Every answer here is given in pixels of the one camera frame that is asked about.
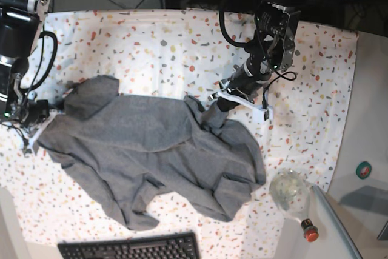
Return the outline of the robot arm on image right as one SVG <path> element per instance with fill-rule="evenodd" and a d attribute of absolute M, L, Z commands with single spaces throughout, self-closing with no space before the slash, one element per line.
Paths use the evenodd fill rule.
<path fill-rule="evenodd" d="M 224 39 L 232 46 L 249 54 L 246 62 L 234 68 L 233 74 L 219 82 L 220 91 L 210 96 L 220 109 L 227 112 L 244 101 L 253 103 L 256 93 L 269 91 L 278 79 L 294 81 L 290 71 L 295 51 L 295 36 L 300 18 L 300 8 L 306 0 L 253 0 L 255 30 L 252 40 L 238 42 L 227 33 L 226 8 L 231 0 L 221 0 L 219 25 Z"/>

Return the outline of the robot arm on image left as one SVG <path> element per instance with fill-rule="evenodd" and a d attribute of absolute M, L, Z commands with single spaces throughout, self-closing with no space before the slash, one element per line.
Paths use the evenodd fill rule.
<path fill-rule="evenodd" d="M 50 116 L 47 100 L 29 98 L 48 77 L 57 54 L 58 40 L 44 30 L 52 0 L 1 0 L 1 122 L 18 123 L 24 128 Z M 26 88 L 21 81 L 29 69 L 29 56 L 39 41 L 51 38 L 53 51 L 42 77 L 33 77 Z"/>

